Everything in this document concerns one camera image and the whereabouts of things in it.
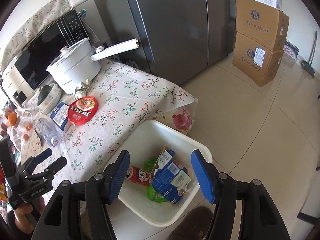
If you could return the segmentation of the person left hand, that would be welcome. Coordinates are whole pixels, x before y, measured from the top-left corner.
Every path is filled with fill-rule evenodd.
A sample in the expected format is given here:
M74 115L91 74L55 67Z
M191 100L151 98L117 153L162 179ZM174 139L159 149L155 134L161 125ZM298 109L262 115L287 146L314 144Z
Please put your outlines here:
M7 215L7 225L17 239L31 239L35 226L29 222L28 214L33 211L32 205L22 203L16 210Z

